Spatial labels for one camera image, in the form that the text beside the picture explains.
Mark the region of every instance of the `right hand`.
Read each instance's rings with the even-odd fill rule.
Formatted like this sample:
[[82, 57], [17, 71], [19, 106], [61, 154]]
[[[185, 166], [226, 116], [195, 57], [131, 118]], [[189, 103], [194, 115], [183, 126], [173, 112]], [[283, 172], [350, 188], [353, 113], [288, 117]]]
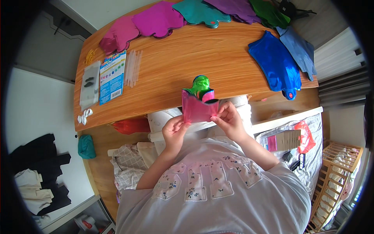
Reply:
[[217, 116], [212, 116], [211, 121], [217, 124], [230, 140], [239, 145], [249, 136], [244, 129], [242, 118], [230, 101], [218, 109]]

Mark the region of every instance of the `teal cloth bag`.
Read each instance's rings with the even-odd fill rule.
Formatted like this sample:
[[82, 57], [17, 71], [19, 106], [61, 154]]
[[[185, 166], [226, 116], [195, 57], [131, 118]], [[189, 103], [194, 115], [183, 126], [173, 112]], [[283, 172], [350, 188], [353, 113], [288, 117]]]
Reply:
[[78, 154], [84, 159], [95, 158], [94, 142], [90, 135], [82, 135], [78, 141]]

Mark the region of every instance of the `blue foil balloon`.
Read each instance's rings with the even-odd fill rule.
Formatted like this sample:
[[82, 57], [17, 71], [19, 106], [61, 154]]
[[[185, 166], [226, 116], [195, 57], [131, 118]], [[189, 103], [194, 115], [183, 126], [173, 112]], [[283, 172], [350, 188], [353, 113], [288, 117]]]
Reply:
[[294, 100], [301, 88], [299, 67], [283, 43], [269, 31], [261, 39], [248, 45], [250, 55], [260, 65], [272, 91], [282, 91]]

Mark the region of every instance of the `left hand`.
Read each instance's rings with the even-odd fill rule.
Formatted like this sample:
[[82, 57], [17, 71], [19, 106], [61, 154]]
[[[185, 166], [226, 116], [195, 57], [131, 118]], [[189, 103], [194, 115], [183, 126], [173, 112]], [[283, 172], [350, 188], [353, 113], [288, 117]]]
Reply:
[[191, 123], [183, 121], [183, 115], [169, 119], [169, 121], [162, 128], [162, 135], [164, 136], [166, 147], [165, 152], [176, 156], [182, 148], [183, 137]]

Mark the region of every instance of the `red plastic bag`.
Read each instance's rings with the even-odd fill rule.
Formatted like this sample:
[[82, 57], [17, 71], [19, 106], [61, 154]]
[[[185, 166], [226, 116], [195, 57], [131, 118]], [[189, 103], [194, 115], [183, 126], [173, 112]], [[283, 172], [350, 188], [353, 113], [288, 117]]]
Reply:
[[130, 135], [132, 133], [150, 132], [147, 118], [125, 119], [112, 124], [115, 130], [122, 134]]
[[304, 120], [296, 124], [295, 129], [301, 129], [300, 146], [298, 149], [300, 154], [305, 154], [316, 145], [316, 142], [313, 140], [312, 133]]

